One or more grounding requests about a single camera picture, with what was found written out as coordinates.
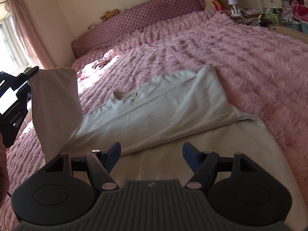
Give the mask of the white sweatshirt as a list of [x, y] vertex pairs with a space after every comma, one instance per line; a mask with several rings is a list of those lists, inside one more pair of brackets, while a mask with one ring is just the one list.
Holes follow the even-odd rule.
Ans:
[[286, 224], [307, 226], [307, 210], [282, 150], [265, 123], [229, 103], [213, 65], [159, 74], [132, 91], [115, 91], [104, 105], [83, 114], [77, 74], [70, 68], [39, 70], [30, 80], [32, 121], [45, 160], [59, 153], [82, 157], [121, 144], [112, 171], [120, 185], [128, 180], [178, 179], [192, 172], [182, 146], [223, 157], [244, 153], [291, 193]]

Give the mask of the small pink garment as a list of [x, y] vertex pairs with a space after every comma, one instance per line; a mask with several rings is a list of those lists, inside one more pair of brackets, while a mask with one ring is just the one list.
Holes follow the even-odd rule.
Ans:
[[96, 71], [102, 69], [104, 66], [106, 66], [111, 60], [107, 59], [106, 57], [102, 57], [100, 59], [97, 59], [89, 64], [86, 64], [84, 68], [78, 72], [78, 78], [81, 80], [86, 79], [93, 75]]

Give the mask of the pink fluffy blanket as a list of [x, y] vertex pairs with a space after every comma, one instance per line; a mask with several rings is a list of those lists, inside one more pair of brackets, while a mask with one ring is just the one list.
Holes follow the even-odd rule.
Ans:
[[109, 61], [106, 67], [79, 80], [84, 113], [105, 103], [113, 91], [135, 89], [155, 74], [213, 65], [229, 102], [258, 116], [285, 156], [290, 173], [281, 172], [266, 151], [262, 161], [299, 189], [287, 224], [296, 230], [307, 225], [307, 44], [207, 10], [100, 44], [73, 68], [81, 71], [100, 57]]

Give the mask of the pink curtain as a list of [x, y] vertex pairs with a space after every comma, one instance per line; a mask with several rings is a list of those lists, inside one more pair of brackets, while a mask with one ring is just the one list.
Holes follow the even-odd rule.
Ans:
[[29, 64], [41, 69], [53, 69], [55, 65], [47, 53], [23, 0], [6, 0], [5, 9], [9, 12], [17, 39]]

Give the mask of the brown teddy bear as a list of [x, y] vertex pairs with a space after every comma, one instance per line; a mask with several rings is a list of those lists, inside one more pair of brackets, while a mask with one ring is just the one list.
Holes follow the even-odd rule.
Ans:
[[100, 20], [102, 22], [105, 22], [106, 20], [112, 18], [113, 16], [116, 16], [120, 13], [120, 10], [119, 9], [115, 9], [113, 11], [107, 11], [105, 12], [105, 14], [103, 16], [100, 17]]

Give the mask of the wooden nightstand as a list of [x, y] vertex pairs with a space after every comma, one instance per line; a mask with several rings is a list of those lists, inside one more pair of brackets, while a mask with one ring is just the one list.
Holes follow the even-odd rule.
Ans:
[[253, 19], [257, 19], [259, 16], [264, 16], [264, 13], [253, 13], [253, 14], [242, 14], [242, 15], [231, 15], [231, 19], [236, 20], [244, 20], [244, 21], [250, 21]]

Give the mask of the red snack bag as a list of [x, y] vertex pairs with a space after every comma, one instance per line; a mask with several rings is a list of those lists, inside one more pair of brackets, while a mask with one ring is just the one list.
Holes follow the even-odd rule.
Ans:
[[218, 12], [223, 12], [226, 9], [226, 7], [224, 6], [224, 4], [222, 3], [222, 1], [220, 0], [211, 0], [214, 7], [215, 7], [215, 10], [218, 11]]

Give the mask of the purple quilted headboard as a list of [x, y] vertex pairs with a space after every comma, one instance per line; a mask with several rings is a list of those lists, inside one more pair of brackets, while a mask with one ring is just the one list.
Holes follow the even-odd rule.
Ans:
[[71, 43], [76, 59], [91, 49], [159, 21], [204, 10], [203, 0], [150, 0], [127, 9], [90, 29]]

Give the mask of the white bedside lamp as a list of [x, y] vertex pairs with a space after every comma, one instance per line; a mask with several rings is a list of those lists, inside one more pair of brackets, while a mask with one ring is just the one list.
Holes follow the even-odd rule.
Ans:
[[230, 6], [232, 6], [232, 14], [233, 15], [238, 14], [238, 7], [237, 7], [238, 3], [239, 3], [238, 0], [228, 0], [228, 4]]

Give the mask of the white storage shelf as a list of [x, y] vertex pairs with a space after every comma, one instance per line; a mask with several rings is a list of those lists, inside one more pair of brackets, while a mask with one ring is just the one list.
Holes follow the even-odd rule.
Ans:
[[266, 19], [274, 25], [307, 33], [307, 0], [259, 0]]

